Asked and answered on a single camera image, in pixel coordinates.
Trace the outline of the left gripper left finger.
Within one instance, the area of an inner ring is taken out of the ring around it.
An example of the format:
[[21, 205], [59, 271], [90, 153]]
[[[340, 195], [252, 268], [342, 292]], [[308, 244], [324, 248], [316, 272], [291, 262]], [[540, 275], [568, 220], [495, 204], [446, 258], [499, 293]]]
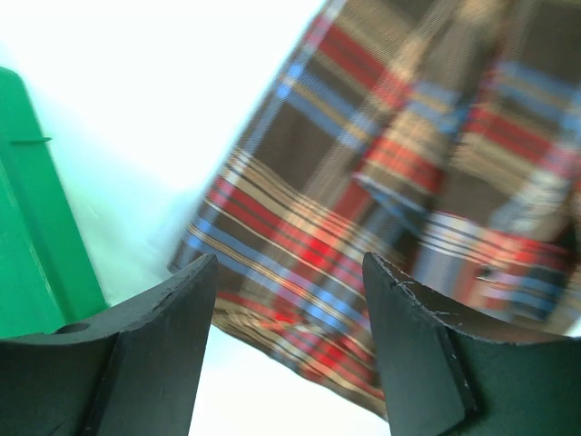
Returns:
[[205, 254], [95, 316], [2, 340], [1, 432], [187, 434], [217, 272], [217, 259]]

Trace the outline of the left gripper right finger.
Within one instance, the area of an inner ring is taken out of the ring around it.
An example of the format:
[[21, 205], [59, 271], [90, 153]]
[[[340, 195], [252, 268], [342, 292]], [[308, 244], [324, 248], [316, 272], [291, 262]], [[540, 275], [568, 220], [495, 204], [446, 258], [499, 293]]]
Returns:
[[362, 271], [392, 434], [580, 432], [577, 338], [473, 310], [375, 253]]

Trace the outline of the red plaid long sleeve shirt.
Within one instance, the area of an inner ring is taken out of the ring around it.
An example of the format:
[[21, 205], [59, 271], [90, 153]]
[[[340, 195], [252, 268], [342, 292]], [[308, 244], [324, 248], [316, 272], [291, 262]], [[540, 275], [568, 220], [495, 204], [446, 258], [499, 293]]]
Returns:
[[577, 323], [577, 1], [327, 2], [169, 267], [215, 255], [218, 328], [384, 416], [367, 252], [504, 321]]

